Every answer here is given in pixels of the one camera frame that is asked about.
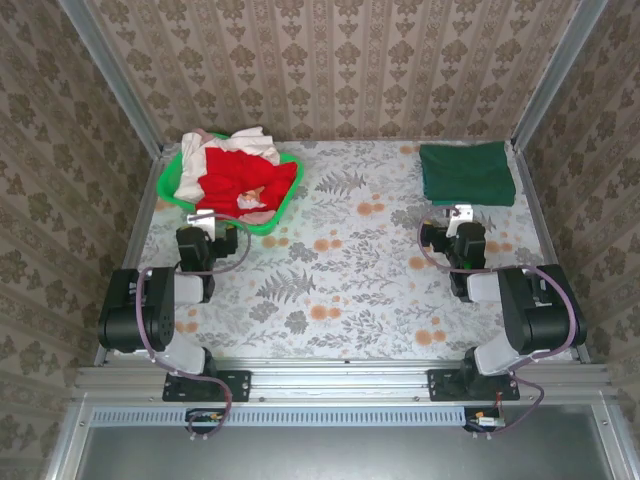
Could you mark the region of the green plastic basket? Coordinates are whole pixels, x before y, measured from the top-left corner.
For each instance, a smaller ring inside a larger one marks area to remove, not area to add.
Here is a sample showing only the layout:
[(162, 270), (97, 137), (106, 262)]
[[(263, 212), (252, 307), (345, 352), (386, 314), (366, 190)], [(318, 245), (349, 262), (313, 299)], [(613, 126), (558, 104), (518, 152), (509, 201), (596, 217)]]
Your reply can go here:
[[(217, 135), (219, 137), (225, 138), (225, 137), (230, 137), (230, 136), (226, 136), (226, 135), (222, 135), (222, 134), (218, 134), (218, 133), (213, 133), (214, 135)], [(288, 206), (288, 204), (290, 203), (290, 201), (293, 199), (294, 193), (297, 189), (297, 187), (299, 186), (299, 184), (301, 183), (301, 180), (303, 178), (304, 175), (304, 167), (302, 165), (302, 163), (293, 155), (288, 154), (288, 153), (280, 153), (281, 156), (281, 163), (287, 163), (287, 162), (295, 162), (298, 166), (298, 173), (297, 173), (297, 177), (294, 180), (293, 185), (291, 186), (289, 192), (287, 193), (287, 195), (285, 196), (282, 204), (280, 205), (280, 207), (278, 208), (278, 210), (276, 211), (275, 216), (273, 217), (273, 219), (263, 225), (249, 225), (249, 231), (254, 234), (254, 235), (258, 235), (258, 236), (267, 236), (269, 235), (277, 226), (278, 222), (282, 219), (282, 217), (284, 216), (285, 210)], [(185, 210), (188, 213), (194, 213), (196, 212), (198, 209), (196, 208), (196, 204), (190, 204), (186, 201), (182, 201), (182, 200), (178, 200), (177, 198), (174, 197), (174, 193), (178, 187), (179, 184), (179, 177), (181, 174), (181, 167), (182, 167), (182, 153), (181, 153), (181, 147), (180, 147), (180, 151), (178, 154), (176, 154), (174, 156), (174, 158), (172, 160), (169, 161), (168, 166), (166, 167), (166, 169), (164, 170), (164, 172), (160, 175), (159, 180), (157, 181), (156, 184), (156, 190), (157, 193), (159, 195), (159, 197), (170, 203), (173, 204), (175, 206), (178, 206), (180, 208), (182, 208), (183, 210)]]

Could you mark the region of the dark green t-shirt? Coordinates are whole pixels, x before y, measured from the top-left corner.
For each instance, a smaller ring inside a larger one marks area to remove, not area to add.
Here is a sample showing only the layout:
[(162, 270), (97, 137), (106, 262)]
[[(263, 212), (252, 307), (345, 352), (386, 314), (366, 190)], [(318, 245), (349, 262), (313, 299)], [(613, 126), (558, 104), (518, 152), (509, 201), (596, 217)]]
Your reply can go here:
[(423, 193), (437, 205), (511, 207), (516, 187), (505, 144), (421, 145)]

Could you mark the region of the red printed t-shirt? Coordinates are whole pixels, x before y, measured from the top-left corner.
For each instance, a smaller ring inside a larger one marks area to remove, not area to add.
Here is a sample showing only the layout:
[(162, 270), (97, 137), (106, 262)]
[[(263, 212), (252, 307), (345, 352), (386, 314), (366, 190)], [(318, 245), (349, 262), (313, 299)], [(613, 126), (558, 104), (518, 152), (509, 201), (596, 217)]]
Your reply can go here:
[(273, 165), (242, 151), (207, 148), (206, 173), (198, 179), (203, 197), (198, 210), (213, 210), (234, 218), (275, 212), (297, 177), (295, 162)]

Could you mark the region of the pile of white clothes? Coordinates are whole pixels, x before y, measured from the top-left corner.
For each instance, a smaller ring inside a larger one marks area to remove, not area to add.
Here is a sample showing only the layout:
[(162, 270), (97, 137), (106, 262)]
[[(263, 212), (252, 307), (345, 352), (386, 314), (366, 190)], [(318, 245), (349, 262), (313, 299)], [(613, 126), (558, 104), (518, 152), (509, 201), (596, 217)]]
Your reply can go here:
[(206, 173), (207, 148), (218, 148), (225, 152), (242, 151), (249, 155), (261, 157), (272, 165), (279, 165), (281, 156), (273, 137), (265, 135), (261, 126), (252, 127), (233, 133), (230, 137), (219, 137), (205, 144), (200, 144), (200, 136), (185, 133), (181, 141), (182, 167), (179, 184), (174, 193), (178, 200), (196, 204), (204, 196), (198, 180)]

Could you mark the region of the floral tablecloth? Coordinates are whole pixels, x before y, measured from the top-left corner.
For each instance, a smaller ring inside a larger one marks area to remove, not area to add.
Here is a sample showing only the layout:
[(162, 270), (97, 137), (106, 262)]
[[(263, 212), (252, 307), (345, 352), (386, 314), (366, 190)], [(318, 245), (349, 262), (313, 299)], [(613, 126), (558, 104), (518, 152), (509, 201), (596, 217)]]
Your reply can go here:
[(497, 335), (495, 303), (452, 293), (439, 255), (417, 243), (419, 146), (400, 141), (283, 142), (304, 176), (270, 234), (241, 236), (206, 304), (176, 310), (177, 330), (218, 357), (457, 360)]

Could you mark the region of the grey metal panel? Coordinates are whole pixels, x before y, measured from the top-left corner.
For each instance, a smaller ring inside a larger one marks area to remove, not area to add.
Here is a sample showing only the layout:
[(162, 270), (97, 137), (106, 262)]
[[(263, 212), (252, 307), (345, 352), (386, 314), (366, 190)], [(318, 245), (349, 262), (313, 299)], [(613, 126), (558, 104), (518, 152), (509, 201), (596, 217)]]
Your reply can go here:
[(545, 407), (514, 430), (459, 427), (94, 426), (70, 410), (46, 480), (633, 480), (613, 417)]

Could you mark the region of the aluminium side rail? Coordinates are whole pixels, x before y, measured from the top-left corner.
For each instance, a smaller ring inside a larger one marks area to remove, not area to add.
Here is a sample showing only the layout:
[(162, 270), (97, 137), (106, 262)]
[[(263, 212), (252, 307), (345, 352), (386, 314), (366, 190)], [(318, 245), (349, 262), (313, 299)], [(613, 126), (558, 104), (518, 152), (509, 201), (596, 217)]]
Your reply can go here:
[(506, 142), (517, 166), (518, 175), (522, 183), (522, 192), (526, 196), (529, 211), (538, 237), (541, 254), (547, 263), (558, 264), (558, 256), (547, 227), (540, 201), (529, 172), (524, 154), (511, 141)]
[(151, 162), (149, 176), (147, 178), (143, 195), (141, 197), (139, 209), (131, 231), (127, 250), (121, 267), (123, 269), (139, 266), (140, 258), (144, 249), (149, 225), (157, 202), (156, 184), (165, 168), (165, 158), (162, 154), (156, 156)]

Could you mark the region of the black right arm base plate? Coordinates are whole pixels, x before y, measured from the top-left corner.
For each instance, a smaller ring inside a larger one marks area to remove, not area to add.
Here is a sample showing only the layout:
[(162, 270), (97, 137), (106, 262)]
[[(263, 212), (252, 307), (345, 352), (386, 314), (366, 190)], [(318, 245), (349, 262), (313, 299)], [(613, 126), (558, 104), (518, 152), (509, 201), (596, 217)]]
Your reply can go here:
[(434, 402), (503, 401), (520, 399), (518, 384), (509, 375), (483, 376), (456, 369), (427, 371), (429, 397)]

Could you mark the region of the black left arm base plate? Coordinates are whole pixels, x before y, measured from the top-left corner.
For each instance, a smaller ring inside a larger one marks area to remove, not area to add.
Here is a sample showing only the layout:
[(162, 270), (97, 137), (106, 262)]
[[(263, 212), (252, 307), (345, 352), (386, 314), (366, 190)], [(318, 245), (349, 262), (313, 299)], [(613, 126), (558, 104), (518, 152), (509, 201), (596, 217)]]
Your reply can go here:
[[(216, 378), (225, 383), (234, 402), (248, 402), (252, 373), (248, 370), (219, 370)], [(164, 402), (225, 402), (222, 387), (207, 380), (193, 380), (167, 374), (162, 393)]]

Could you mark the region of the long aluminium frame rail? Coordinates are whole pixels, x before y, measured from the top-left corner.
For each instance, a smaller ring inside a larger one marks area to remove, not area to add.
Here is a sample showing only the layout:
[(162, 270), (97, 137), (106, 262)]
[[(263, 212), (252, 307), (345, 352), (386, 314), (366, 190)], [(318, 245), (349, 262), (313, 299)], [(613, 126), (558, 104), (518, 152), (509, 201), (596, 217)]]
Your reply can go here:
[[(252, 374), (252, 404), (338, 405), (426, 404), (427, 374), (436, 369), (456, 369), (457, 360), (318, 360), (219, 359), (222, 370), (248, 370)], [(578, 361), (541, 361), (521, 368), (524, 380), (520, 404), (545, 391), (552, 405), (587, 405), (613, 400), (613, 387), (602, 364)], [(76, 402), (109, 405), (158, 405), (164, 372), (141, 358), (112, 356), (98, 367), (80, 369), (72, 391)]]

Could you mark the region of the aluminium frame post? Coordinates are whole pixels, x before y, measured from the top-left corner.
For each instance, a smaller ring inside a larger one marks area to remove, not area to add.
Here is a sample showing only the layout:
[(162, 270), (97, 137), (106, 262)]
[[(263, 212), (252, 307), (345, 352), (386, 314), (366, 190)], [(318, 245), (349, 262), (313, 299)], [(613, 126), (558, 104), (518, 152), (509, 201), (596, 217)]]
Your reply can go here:
[(608, 0), (580, 0), (536, 86), (511, 138), (515, 150), (522, 151), (531, 140), (544, 114), (589, 38)]
[(152, 160), (162, 153), (162, 142), (155, 133), (151, 120), (145, 113), (131, 82), (126, 78), (124, 68), (116, 59), (113, 49), (85, 0), (59, 0), (59, 3), (80, 39), (85, 44), (91, 58), (99, 68), (118, 104), (126, 114), (138, 138)]

